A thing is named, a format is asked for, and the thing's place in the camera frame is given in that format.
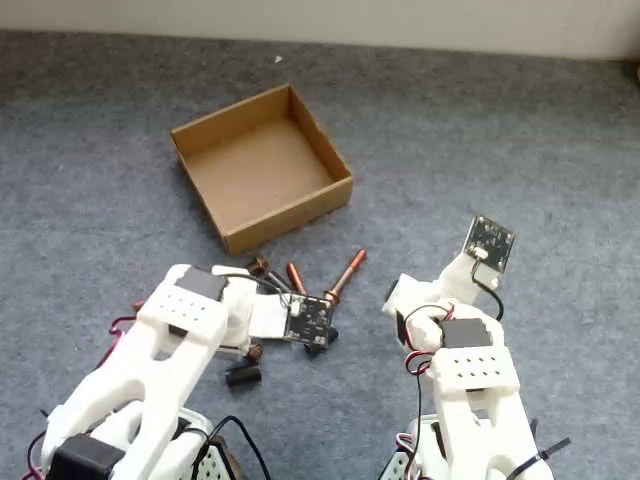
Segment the circuit board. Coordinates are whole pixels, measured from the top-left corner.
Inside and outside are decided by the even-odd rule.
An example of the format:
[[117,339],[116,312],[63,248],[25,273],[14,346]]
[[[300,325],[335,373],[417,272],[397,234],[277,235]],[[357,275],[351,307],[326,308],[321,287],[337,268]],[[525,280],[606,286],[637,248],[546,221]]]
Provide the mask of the circuit board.
[[285,338],[326,348],[331,326],[331,302],[324,298],[291,294]]
[[464,252],[488,267],[504,273],[515,238],[511,230],[487,217],[478,215],[471,223],[464,244]]

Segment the small electronic part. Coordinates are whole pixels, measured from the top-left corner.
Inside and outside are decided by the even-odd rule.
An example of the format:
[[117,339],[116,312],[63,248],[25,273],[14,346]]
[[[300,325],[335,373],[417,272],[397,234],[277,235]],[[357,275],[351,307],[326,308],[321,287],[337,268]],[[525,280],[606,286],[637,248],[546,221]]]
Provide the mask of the small electronic part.
[[196,267],[189,267],[184,275],[176,280],[176,287],[184,288],[211,300],[219,301],[227,281],[224,277]]
[[325,298],[291,294],[285,338],[326,348],[329,344],[332,304]]
[[229,387],[255,383],[262,380],[262,373],[258,365],[243,365],[238,368],[231,368],[225,374],[225,382]]
[[479,318],[461,318],[440,323],[442,346],[445,348],[486,347],[491,337]]
[[75,435],[56,450],[47,480],[108,480],[124,453],[88,435]]
[[504,273],[516,236],[502,225],[478,215],[464,244],[464,252],[488,267]]

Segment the white robotic arm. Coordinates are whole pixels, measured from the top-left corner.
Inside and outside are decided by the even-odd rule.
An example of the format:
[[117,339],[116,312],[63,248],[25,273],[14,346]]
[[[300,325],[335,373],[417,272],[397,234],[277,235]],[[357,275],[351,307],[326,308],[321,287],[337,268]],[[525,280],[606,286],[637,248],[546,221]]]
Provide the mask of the white robotic arm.
[[463,251],[437,280],[402,274],[389,294],[383,311],[397,322],[399,340],[431,358],[426,376],[437,414],[413,422],[415,453],[399,450],[381,479],[400,478],[393,473],[399,469],[407,479],[512,480],[514,472],[519,480],[553,479],[536,458],[502,326],[472,305],[482,290],[497,287],[513,239],[503,227],[476,217]]
[[[229,274],[248,272],[169,270],[117,348],[48,417],[47,480],[80,478],[82,468],[111,480],[176,480],[190,469],[212,426],[183,405],[216,351],[250,345],[257,284]],[[179,418],[196,428],[176,436]]]

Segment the copper pin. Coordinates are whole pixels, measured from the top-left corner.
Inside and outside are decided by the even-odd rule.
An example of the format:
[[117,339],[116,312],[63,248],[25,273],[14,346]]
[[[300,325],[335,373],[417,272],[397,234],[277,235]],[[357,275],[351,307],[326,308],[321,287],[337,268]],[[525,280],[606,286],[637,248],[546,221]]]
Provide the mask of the copper pin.
[[336,280],[336,283],[331,287],[331,290],[327,290],[324,292],[324,298],[330,300],[331,303],[338,304],[340,303],[340,292],[345,287],[349,280],[353,276],[353,274],[360,268],[362,262],[364,262],[365,258],[367,258],[367,251],[364,248],[358,250],[358,253],[355,254],[347,268],[345,268],[342,275]]
[[293,288],[295,288],[298,293],[308,295],[307,289],[304,288],[302,277],[300,276],[300,272],[298,271],[298,267],[296,267],[295,263],[292,262],[287,264],[287,276],[289,277]]

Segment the cardboard box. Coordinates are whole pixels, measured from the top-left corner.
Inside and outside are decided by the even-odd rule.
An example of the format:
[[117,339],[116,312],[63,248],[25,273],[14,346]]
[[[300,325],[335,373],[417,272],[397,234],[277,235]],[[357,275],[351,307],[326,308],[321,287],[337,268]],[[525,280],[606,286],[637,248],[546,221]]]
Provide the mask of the cardboard box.
[[253,248],[349,201],[349,168],[284,85],[171,132],[228,252]]

